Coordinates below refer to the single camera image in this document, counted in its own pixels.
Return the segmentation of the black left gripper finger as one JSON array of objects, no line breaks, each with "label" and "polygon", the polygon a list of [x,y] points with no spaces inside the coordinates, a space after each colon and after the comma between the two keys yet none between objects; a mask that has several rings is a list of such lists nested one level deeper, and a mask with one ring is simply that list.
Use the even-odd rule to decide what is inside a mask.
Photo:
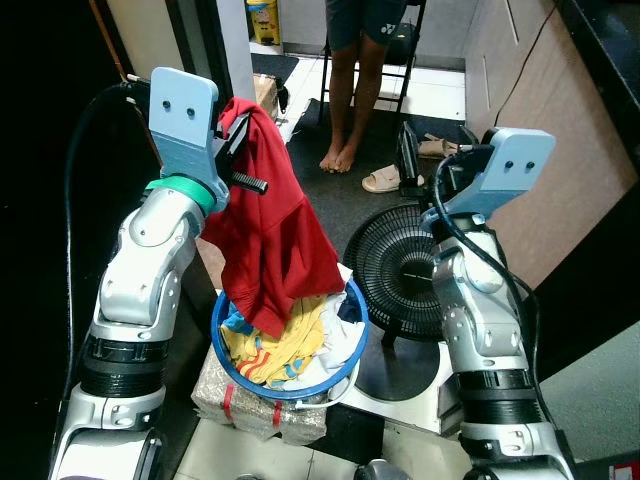
[{"label": "black left gripper finger", "polygon": [[241,150],[242,143],[247,138],[247,125],[250,124],[250,111],[234,116],[229,125],[216,125],[214,132],[214,146],[218,150]]}]

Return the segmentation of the red garment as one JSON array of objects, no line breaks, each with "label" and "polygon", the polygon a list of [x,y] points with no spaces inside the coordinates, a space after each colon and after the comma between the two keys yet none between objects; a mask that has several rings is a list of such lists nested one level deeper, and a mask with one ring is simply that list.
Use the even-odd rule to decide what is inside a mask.
[{"label": "red garment", "polygon": [[239,115],[247,116],[247,137],[233,168],[265,180],[268,189],[262,195],[233,189],[202,237],[224,257],[221,287],[229,300],[253,328],[280,337],[294,302],[340,293],[346,283],[274,120],[255,101],[233,97],[219,122],[229,125]]}]

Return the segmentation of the beige slipper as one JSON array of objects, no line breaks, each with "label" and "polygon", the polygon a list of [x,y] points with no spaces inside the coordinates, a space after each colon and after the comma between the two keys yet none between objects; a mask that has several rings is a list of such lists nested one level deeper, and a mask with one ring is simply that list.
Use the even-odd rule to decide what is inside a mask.
[{"label": "beige slipper", "polygon": [[361,186],[369,193],[380,195],[380,193],[396,192],[401,187],[401,182],[401,174],[396,166],[384,166],[366,175],[361,180]]},{"label": "beige slipper", "polygon": [[417,156],[426,160],[443,160],[445,157],[457,154],[460,146],[443,138],[435,137],[433,134],[425,134],[417,146]]}]

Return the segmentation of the brown cardboard box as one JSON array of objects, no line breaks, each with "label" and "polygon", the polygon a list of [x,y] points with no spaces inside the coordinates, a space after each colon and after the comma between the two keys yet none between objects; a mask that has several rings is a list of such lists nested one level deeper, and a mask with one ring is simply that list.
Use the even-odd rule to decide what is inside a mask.
[{"label": "brown cardboard box", "polygon": [[269,74],[255,73],[252,81],[257,104],[276,122],[283,120],[291,101],[291,92],[285,87],[282,79]]}]

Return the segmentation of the barefoot person in shorts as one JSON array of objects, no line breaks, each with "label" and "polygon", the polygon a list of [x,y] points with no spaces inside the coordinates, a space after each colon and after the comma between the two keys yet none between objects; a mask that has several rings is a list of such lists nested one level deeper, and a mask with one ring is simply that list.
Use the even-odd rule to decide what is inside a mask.
[{"label": "barefoot person in shorts", "polygon": [[381,92],[381,69],[390,37],[407,0],[325,0],[326,40],[332,52],[329,79],[332,141],[320,168],[346,173],[369,128]]}]

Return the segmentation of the light wood cabinet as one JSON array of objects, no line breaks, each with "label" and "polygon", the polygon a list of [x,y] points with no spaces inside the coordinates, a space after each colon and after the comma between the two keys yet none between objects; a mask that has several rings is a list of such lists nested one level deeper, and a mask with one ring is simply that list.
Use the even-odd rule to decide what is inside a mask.
[{"label": "light wood cabinet", "polygon": [[637,182],[588,68],[554,0],[477,0],[465,49],[465,115],[556,137],[550,163],[526,195],[495,215],[509,268],[532,287]]}]

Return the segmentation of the black chair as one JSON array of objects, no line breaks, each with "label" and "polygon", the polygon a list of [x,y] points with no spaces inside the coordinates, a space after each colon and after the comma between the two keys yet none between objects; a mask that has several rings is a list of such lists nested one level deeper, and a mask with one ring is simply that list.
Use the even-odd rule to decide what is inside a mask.
[{"label": "black chair", "polygon": [[421,38],[422,20],[428,0],[326,0],[326,38],[323,47],[324,84],[319,101],[332,97],[335,52],[349,55],[360,50],[365,38],[371,37],[384,51],[374,74],[378,77],[401,79],[401,91],[394,96],[378,99],[396,106],[396,114],[404,114],[412,69],[416,63],[416,49]]}]

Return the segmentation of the yellow container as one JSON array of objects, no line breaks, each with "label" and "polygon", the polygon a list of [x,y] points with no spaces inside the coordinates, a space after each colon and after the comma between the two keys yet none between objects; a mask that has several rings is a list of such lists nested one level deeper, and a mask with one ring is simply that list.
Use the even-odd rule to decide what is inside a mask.
[{"label": "yellow container", "polygon": [[250,18],[253,41],[265,46],[279,45],[282,41],[279,26],[279,9],[276,0],[246,0],[246,12]]}]

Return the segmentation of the black floor fan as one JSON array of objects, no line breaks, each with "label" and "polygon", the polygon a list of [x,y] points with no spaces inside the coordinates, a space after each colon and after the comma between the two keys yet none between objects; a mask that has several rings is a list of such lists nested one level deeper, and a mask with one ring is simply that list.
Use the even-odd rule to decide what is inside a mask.
[{"label": "black floor fan", "polygon": [[349,238],[343,264],[355,271],[370,320],[393,337],[443,339],[433,289],[435,241],[421,228],[424,209],[402,204],[375,212]]}]

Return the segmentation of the yellow garment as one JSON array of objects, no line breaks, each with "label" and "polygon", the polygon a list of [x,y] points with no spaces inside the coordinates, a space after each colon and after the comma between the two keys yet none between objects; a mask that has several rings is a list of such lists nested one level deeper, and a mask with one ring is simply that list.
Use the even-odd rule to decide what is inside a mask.
[{"label": "yellow garment", "polygon": [[233,369],[251,383],[273,390],[315,387],[329,378],[321,356],[325,346],[326,301],[324,294],[294,302],[291,319],[279,337],[251,326],[230,307],[218,330]]}]

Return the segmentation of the white garment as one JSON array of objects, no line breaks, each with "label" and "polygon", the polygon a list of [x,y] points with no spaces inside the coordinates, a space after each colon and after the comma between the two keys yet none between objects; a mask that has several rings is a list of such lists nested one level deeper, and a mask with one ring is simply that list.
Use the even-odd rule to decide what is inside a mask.
[{"label": "white garment", "polygon": [[323,344],[296,379],[298,388],[315,387],[332,378],[347,364],[364,334],[360,306],[349,292],[325,296],[320,303],[319,314],[324,330]]}]

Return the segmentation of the white fan base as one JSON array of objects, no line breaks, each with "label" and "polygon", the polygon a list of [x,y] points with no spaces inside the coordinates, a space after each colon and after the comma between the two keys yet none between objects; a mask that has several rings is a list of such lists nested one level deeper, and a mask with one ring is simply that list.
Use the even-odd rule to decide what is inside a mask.
[{"label": "white fan base", "polygon": [[353,381],[339,403],[404,428],[452,438],[463,420],[444,340],[394,340],[372,326]]}]

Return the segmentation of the blue round laundry basket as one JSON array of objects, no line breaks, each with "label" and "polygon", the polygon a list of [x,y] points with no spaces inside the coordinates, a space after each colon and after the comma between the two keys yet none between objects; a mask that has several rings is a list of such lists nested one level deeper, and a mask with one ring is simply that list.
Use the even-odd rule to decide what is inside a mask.
[{"label": "blue round laundry basket", "polygon": [[220,338],[218,330],[219,321],[225,319],[225,317],[229,315],[230,307],[236,307],[228,300],[227,294],[220,294],[218,301],[215,303],[214,314],[212,314],[212,352],[214,352],[216,358],[218,358],[219,364],[228,372],[230,379],[232,379],[234,383],[238,384],[238,387],[250,390],[250,392],[255,393],[256,396],[270,399],[270,401],[283,401],[291,408],[328,407],[329,404],[334,404],[339,401],[339,399],[342,399],[344,393],[347,392],[349,387],[355,384],[355,381],[353,381],[353,371],[356,369],[357,362],[360,361],[362,352],[364,352],[364,347],[366,346],[367,340],[369,340],[371,332],[369,308],[367,308],[366,305],[364,292],[358,288],[357,283],[353,282],[353,280],[349,280],[349,282],[346,283],[346,289],[344,289],[343,292],[351,293],[358,301],[362,320],[364,320],[365,325],[364,334],[362,334],[360,340],[358,340],[355,352],[353,352],[352,356],[349,357],[347,364],[340,367],[332,378],[315,385],[315,387],[301,390],[268,389],[251,383],[250,380],[244,379],[243,376],[239,375],[238,372],[233,369],[228,358],[227,348],[225,348],[223,339]]}]

